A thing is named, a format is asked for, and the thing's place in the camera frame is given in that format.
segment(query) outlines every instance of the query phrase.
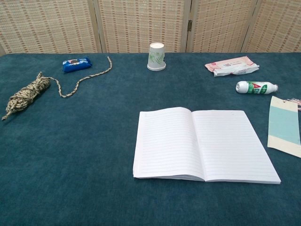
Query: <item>lined paper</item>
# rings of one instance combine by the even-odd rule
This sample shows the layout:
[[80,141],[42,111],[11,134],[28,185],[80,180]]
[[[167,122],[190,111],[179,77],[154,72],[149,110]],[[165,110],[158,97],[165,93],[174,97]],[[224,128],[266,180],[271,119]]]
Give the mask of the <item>lined paper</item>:
[[201,180],[204,172],[199,155],[190,110],[140,112],[134,177]]
[[280,183],[243,111],[196,111],[192,116],[205,181]]

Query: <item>oreo package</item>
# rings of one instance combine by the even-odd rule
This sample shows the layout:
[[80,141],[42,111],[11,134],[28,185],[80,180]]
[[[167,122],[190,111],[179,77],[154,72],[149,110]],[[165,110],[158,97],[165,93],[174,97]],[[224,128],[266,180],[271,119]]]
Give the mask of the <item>oreo package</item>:
[[63,61],[64,72],[73,72],[73,71],[89,68],[91,66],[92,64],[88,57]]

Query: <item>paper cup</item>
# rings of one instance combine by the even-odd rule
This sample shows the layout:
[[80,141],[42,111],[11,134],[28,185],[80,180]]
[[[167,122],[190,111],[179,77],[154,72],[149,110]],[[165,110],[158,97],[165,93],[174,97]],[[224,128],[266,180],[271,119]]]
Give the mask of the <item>paper cup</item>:
[[152,71],[160,71],[166,67],[165,64],[164,44],[160,42],[154,42],[150,44],[149,61],[147,68]]

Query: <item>woven screen panel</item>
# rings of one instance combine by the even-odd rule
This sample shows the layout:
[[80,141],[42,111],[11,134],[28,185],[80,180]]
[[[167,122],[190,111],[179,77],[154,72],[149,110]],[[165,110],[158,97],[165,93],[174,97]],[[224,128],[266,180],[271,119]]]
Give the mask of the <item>woven screen panel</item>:
[[5,53],[95,53],[87,1],[0,1]]
[[300,52],[301,0],[263,0],[246,52]]
[[192,52],[240,52],[254,0],[201,0]]
[[162,42],[166,52],[179,52],[182,0],[99,0],[107,52],[148,52]]

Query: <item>white bottle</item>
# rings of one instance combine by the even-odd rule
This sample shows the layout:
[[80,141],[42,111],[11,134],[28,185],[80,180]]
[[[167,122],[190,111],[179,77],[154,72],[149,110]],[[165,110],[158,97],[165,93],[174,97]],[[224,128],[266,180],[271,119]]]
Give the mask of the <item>white bottle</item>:
[[236,84],[236,91],[238,93],[269,94],[277,92],[277,90],[278,85],[267,81],[239,81]]

